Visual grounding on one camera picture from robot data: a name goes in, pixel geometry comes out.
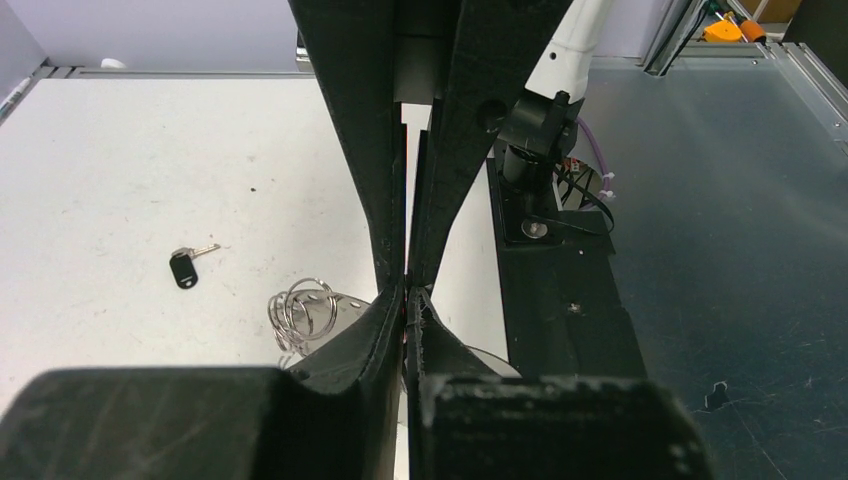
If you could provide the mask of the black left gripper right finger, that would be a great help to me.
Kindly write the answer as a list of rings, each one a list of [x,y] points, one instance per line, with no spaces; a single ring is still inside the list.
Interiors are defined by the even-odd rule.
[[[439,318],[429,293],[406,306],[414,479],[709,479],[692,419],[647,380],[502,377]]]

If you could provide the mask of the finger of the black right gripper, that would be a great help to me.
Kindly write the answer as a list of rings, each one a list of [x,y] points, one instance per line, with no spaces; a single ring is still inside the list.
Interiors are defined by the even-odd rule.
[[[501,127],[524,91],[567,1],[463,1],[441,96],[419,163],[408,283],[431,287],[450,229]]]
[[[379,290],[401,281],[405,129],[394,100],[394,4],[290,4],[366,217]]]

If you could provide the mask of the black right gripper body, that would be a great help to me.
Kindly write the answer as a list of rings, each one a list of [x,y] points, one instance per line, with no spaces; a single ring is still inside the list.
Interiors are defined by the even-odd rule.
[[[459,1],[296,1],[321,85],[339,97],[429,105],[441,95]]]

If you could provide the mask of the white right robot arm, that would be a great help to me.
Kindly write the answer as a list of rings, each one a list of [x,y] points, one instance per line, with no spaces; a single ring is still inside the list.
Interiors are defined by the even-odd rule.
[[[294,1],[379,289],[431,286],[496,141],[563,150],[608,1]]]

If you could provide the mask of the metal ring plate with keyrings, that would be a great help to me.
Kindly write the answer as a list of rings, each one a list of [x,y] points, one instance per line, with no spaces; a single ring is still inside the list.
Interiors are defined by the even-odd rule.
[[[405,321],[399,354],[398,378],[406,381],[409,367],[423,373],[519,378],[503,358],[462,343],[441,322],[429,293],[409,297],[400,312]],[[267,313],[275,340],[283,352],[279,366],[288,369],[294,358],[307,358],[343,331],[357,324],[370,308],[368,302],[334,291],[318,278],[304,278],[269,299]]]

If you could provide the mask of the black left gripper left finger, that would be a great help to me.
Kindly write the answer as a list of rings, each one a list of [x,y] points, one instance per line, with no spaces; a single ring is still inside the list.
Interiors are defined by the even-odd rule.
[[[5,479],[389,479],[401,285],[293,367],[54,370],[1,423]]]

